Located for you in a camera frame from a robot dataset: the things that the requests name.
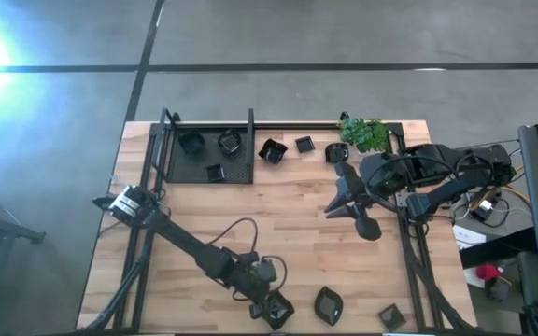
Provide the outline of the round black plate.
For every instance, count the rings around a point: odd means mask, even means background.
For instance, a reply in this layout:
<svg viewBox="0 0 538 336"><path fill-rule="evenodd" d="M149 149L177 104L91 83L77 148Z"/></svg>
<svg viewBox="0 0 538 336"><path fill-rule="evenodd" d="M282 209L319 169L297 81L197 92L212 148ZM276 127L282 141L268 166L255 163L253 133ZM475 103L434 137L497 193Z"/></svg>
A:
<svg viewBox="0 0 538 336"><path fill-rule="evenodd" d="M346 143L332 143L325 147L325 161L328 163L338 163L347 161L349 149Z"/></svg>

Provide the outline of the large wavy-edged black plate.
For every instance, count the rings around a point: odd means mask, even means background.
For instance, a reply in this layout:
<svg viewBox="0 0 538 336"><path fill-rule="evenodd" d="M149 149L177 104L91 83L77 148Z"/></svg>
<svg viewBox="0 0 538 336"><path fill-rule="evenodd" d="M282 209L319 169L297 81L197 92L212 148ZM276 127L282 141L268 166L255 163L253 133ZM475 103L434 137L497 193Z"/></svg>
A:
<svg viewBox="0 0 538 336"><path fill-rule="evenodd" d="M282 328L287 320L295 313L295 309L290 301L288 301L279 291L276 298L265 303L264 300L259 304L262 306L262 316L272 330Z"/></svg>

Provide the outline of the power adapter block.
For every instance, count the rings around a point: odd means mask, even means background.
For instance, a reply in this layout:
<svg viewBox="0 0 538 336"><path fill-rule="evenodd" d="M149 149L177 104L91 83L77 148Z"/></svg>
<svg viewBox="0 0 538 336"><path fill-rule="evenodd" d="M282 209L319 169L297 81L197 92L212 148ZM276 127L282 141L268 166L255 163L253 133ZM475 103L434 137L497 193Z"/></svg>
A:
<svg viewBox="0 0 538 336"><path fill-rule="evenodd" d="M498 199L478 201L470 207L469 217L481 222L487 221L498 202Z"/></svg>

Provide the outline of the white paper sheet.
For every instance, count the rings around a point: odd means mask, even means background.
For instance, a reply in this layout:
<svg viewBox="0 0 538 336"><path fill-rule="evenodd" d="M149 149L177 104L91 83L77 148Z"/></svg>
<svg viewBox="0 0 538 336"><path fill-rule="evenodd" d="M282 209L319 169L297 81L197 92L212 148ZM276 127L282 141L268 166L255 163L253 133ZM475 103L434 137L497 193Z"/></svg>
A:
<svg viewBox="0 0 538 336"><path fill-rule="evenodd" d="M484 288L486 279L484 278L483 271L482 266L464 269L463 272L466 283L473 287Z"/></svg>

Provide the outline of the green plant in white pot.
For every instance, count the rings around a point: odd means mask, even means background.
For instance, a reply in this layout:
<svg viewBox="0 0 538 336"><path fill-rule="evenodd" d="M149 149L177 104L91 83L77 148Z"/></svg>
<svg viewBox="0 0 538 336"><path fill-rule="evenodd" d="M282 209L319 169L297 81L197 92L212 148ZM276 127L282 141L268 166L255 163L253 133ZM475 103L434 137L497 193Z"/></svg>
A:
<svg viewBox="0 0 538 336"><path fill-rule="evenodd" d="M384 151L388 147L389 129L380 119L347 118L338 122L340 139L360 153Z"/></svg>

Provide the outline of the grey crumpled cloth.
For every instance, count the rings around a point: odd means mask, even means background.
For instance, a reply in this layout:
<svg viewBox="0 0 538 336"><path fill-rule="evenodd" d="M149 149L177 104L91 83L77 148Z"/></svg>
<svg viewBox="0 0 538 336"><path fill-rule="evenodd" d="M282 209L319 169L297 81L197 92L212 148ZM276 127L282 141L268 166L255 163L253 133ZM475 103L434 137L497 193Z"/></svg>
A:
<svg viewBox="0 0 538 336"><path fill-rule="evenodd" d="M505 301L511 286L512 285L508 281L500 277L490 279L487 281L485 287L487 297L496 302Z"/></svg>

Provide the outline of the white paper box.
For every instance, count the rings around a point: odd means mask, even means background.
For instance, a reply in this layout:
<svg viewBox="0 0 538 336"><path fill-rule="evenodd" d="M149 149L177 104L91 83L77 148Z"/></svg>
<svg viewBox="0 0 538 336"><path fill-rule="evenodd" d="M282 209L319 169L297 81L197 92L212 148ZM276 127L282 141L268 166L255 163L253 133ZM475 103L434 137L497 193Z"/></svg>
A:
<svg viewBox="0 0 538 336"><path fill-rule="evenodd" d="M458 225L453 227L453 231L459 250L480 245L487 241L487 236L485 234L471 231Z"/></svg>

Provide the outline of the black metal rig frame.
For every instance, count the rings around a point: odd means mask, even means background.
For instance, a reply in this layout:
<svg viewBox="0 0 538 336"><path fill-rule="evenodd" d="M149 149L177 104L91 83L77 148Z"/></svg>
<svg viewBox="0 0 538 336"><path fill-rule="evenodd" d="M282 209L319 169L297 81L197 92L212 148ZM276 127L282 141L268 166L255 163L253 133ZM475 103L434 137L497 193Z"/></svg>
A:
<svg viewBox="0 0 538 336"><path fill-rule="evenodd" d="M351 220L328 219L324 208L335 194L335 173L324 149L337 138L325 121L305 128L265 122L255 132L257 147L271 138L288 147L284 160L254 161L250 184L168 184L165 204L173 220L202 241L242 253L252 244L273 255L282 294L295 313L286 333L383 332L378 313L395 303L414 331L414 306L404 264L397 217L374 207L370 214L382 230L368 242ZM299 153L297 138L310 136L315 149ZM314 310L319 291L328 287L343 299L339 321L332 327ZM153 334L255 333L270 327L251 319L248 305L203 275L190 256L164 239L153 242L146 292L130 296L122 325Z"/></svg>

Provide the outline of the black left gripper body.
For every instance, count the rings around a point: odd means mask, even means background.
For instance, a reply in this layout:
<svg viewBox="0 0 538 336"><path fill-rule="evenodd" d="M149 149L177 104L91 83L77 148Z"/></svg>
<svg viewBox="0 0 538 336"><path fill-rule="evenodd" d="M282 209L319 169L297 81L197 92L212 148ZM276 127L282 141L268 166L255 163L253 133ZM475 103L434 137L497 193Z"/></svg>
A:
<svg viewBox="0 0 538 336"><path fill-rule="evenodd" d="M277 280L273 257L260 257L257 252L239 255L239 262L244 267L244 284L239 291L247 299L265 299L271 292L271 284Z"/></svg>

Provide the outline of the black leaf-shaped plate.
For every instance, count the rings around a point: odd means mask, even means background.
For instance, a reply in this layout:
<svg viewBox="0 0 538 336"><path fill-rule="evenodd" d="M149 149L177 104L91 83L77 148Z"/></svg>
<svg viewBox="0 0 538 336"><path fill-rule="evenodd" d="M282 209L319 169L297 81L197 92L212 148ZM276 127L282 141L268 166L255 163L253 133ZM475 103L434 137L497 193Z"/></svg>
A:
<svg viewBox="0 0 538 336"><path fill-rule="evenodd" d="M328 287L323 287L315 298L316 316L332 327L339 321L343 308L343 299Z"/></svg>

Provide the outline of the red crumpled cloth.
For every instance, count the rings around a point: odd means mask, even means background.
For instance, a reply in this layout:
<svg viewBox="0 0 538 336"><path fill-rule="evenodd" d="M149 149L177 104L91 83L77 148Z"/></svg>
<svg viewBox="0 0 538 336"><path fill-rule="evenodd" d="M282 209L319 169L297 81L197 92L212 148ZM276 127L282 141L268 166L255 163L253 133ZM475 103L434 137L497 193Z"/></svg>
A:
<svg viewBox="0 0 538 336"><path fill-rule="evenodd" d="M489 281L501 276L502 271L493 264L482 264L475 268L475 274L479 279Z"/></svg>

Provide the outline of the black rounded square plate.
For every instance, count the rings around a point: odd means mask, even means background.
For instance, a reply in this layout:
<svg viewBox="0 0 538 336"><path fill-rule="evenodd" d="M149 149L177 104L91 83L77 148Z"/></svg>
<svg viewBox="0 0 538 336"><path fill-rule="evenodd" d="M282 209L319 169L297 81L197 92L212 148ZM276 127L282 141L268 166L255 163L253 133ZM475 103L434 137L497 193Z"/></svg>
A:
<svg viewBox="0 0 538 336"><path fill-rule="evenodd" d="M205 139L197 130L185 132L177 140L186 154L194 155L205 150Z"/></svg>

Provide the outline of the black curled-corner square plate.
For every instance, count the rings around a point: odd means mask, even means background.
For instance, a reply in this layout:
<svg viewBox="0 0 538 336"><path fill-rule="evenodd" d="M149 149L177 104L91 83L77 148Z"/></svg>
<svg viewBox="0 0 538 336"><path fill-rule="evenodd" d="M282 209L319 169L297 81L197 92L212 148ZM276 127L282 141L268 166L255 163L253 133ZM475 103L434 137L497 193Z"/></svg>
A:
<svg viewBox="0 0 538 336"><path fill-rule="evenodd" d="M278 164L282 161L284 154L288 151L288 147L269 138L267 139L258 155L265 161L272 164Z"/></svg>

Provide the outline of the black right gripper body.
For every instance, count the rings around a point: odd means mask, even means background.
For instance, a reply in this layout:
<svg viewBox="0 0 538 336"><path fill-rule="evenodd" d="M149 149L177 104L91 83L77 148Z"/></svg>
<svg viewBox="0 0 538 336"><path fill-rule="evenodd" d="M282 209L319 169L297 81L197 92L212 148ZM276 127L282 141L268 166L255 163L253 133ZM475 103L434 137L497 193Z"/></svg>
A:
<svg viewBox="0 0 538 336"><path fill-rule="evenodd" d="M357 234L368 241L378 240L381 237L378 223L367 215L367 210L375 201L366 192L361 178L351 165L344 162L336 165L336 172L340 176L336 182L337 190L349 192L349 202L346 205L353 206L357 212L357 217L353 218Z"/></svg>

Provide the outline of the black octagonal glossy plate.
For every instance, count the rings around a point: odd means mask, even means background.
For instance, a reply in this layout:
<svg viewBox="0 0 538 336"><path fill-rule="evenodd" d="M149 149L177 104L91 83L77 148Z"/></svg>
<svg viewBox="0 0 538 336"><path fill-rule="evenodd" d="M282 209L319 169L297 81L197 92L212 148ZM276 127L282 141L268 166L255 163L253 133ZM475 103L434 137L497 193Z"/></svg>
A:
<svg viewBox="0 0 538 336"><path fill-rule="evenodd" d="M226 155L234 154L241 147L241 136L235 129L228 129L219 136L219 149Z"/></svg>

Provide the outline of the black mesh tray rack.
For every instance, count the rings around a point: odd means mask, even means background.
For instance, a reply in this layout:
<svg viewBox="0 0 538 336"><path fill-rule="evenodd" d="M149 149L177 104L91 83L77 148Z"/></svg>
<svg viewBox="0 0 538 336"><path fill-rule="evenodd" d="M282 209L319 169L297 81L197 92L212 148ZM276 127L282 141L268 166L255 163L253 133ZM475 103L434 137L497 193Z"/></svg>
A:
<svg viewBox="0 0 538 336"><path fill-rule="evenodd" d="M225 179L219 184L250 184L254 170L254 110L248 111L247 121L188 123L179 114L162 109L160 124L164 127L170 144L162 153L168 156L164 180L173 184L215 184L207 180L206 166L219 163ZM224 154L218 146L219 136L228 129L235 129L241 136L241 147L231 155ZM185 132L197 130L205 139L205 150L189 155L178 143L178 137Z"/></svg>

